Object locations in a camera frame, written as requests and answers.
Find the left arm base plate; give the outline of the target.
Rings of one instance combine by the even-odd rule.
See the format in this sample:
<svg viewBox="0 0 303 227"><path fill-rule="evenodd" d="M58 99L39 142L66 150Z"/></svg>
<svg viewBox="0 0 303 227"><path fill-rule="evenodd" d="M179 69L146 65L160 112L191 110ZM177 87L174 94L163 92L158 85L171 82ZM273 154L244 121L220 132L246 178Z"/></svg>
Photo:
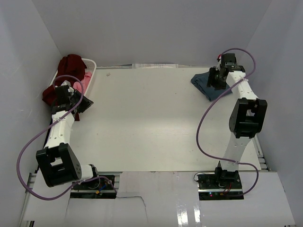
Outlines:
<svg viewBox="0 0 303 227"><path fill-rule="evenodd" d="M97 180L81 183L74 186L70 193L71 199L115 199L116 190L119 188L120 174L104 174L108 179L99 178Z"/></svg>

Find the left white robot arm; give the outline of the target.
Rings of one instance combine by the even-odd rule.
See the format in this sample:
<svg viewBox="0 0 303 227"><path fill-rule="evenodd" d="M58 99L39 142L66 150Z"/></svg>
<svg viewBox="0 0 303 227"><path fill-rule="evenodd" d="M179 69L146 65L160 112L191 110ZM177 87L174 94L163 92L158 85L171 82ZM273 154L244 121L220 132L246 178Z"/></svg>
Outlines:
<svg viewBox="0 0 303 227"><path fill-rule="evenodd" d="M78 90L69 85L55 88L55 103L52 106L52 122L47 142L36 152L36 160L49 187L84 181L94 189L99 186L100 177L93 164L82 165L70 147L71 128L76 114L86 111L93 102L81 97Z"/></svg>

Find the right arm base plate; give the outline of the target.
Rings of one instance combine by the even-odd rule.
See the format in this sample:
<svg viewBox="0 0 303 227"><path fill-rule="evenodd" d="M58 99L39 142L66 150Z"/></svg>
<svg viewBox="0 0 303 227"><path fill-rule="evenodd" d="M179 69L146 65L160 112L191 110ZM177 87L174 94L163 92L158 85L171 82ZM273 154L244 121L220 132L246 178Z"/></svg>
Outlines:
<svg viewBox="0 0 303 227"><path fill-rule="evenodd" d="M198 186L200 201L243 200L244 196L240 176L234 182L219 183L214 173L198 172L193 180Z"/></svg>

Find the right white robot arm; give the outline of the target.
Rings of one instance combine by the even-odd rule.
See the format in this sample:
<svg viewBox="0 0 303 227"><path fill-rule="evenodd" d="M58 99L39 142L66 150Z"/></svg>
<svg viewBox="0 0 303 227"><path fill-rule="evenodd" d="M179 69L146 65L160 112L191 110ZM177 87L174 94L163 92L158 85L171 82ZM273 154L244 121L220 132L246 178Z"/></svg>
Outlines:
<svg viewBox="0 0 303 227"><path fill-rule="evenodd" d="M238 163L244 150L262 129L267 101L254 94L246 79L245 69L237 63L235 54L224 53L217 60L217 66L209 70L207 86L216 90L230 87L236 98L229 118L229 144L215 169L214 184L223 189L237 180Z"/></svg>

